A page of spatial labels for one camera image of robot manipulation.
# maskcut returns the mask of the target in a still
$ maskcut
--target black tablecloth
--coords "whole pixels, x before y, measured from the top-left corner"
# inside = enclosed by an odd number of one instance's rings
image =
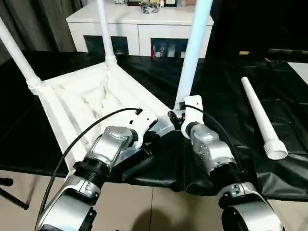
[[[42,79],[103,61],[100,55],[85,53],[26,52],[25,55]],[[181,61],[131,56],[118,57],[118,64],[173,108]],[[0,76],[0,168],[50,175],[61,151],[39,98],[27,89],[12,60],[0,67]],[[243,76],[251,81],[285,143],[289,152],[286,159],[272,161],[266,157],[241,85]],[[229,133],[237,159],[263,195],[281,200],[308,200],[308,86],[288,64],[200,60],[192,88],[194,94],[202,96],[204,109]],[[205,123],[218,131],[210,121]],[[58,176],[66,174],[63,164]],[[170,187],[197,195],[216,193],[189,142],[176,131],[121,163],[112,171],[109,181]]]

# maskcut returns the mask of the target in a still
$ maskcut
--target white vertical pole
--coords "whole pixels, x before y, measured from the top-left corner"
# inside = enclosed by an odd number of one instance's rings
[[[192,30],[188,40],[184,64],[180,77],[178,93],[175,100],[174,109],[179,109],[179,103],[184,102],[184,98],[189,96],[192,89],[194,74],[196,72],[200,49],[206,30],[207,19],[213,0],[198,0],[192,23]]]
[[[103,33],[103,43],[105,48],[105,60],[107,65],[116,64],[116,56],[112,48],[111,38],[108,32],[108,22],[106,19],[106,12],[104,7],[104,0],[97,0],[97,7],[101,21],[102,33]]]
[[[36,94],[35,88],[42,84],[42,81],[34,73],[27,59],[22,54],[18,45],[11,36],[9,30],[6,28],[4,22],[0,17],[0,39],[5,45],[6,49],[10,53],[11,57],[14,59],[15,63],[19,67],[20,71],[26,78],[29,89],[33,94]]]

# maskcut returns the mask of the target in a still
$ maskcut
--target tripod leg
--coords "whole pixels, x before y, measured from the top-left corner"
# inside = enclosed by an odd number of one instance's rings
[[[18,205],[19,207],[23,208],[24,210],[27,210],[29,208],[29,205],[22,202],[21,200],[17,199],[13,195],[9,194],[7,191],[0,188],[0,196],[3,196],[5,199],[13,202],[15,205]]]

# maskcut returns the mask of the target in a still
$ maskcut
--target pipe cap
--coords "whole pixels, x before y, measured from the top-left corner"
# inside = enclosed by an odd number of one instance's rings
[[[288,151],[281,140],[270,140],[264,144],[266,155],[271,160],[281,160],[287,157]]]

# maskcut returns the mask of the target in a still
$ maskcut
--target white cabinet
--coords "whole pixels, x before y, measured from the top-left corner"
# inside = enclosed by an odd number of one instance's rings
[[[200,58],[204,58],[207,45],[211,35],[211,26],[206,27],[203,45],[199,53]],[[151,48],[153,44],[151,39],[188,39],[191,26],[174,26],[174,25],[138,25],[139,47],[141,56],[151,56]]]
[[[144,14],[139,6],[114,4],[105,1],[105,11],[111,37],[127,38],[129,55],[151,56],[153,39],[188,39],[193,24],[194,6],[165,7],[158,13]],[[77,51],[89,51],[87,36],[100,36],[100,20],[96,1],[91,2],[66,19]],[[203,46],[199,57],[205,57],[212,26],[208,18]]]
[[[85,36],[101,36],[99,23],[68,23],[77,51],[88,52]],[[138,26],[134,24],[108,24],[112,37],[125,37],[129,55],[139,55]]]

